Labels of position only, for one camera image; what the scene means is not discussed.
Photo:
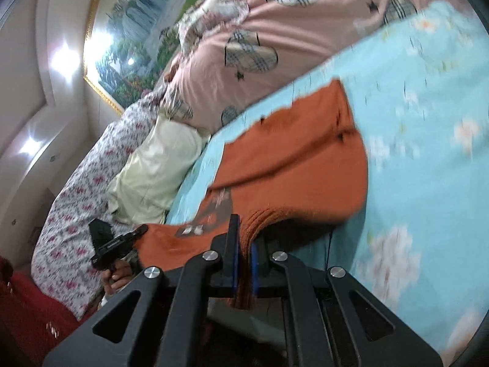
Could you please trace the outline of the person's left hand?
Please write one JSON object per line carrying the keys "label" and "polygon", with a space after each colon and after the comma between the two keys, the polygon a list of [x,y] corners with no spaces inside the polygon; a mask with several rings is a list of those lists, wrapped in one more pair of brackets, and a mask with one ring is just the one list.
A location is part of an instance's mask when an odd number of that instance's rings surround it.
{"label": "person's left hand", "polygon": [[111,269],[102,272],[101,281],[106,295],[113,295],[125,287],[134,278],[134,272],[129,262],[116,260]]}

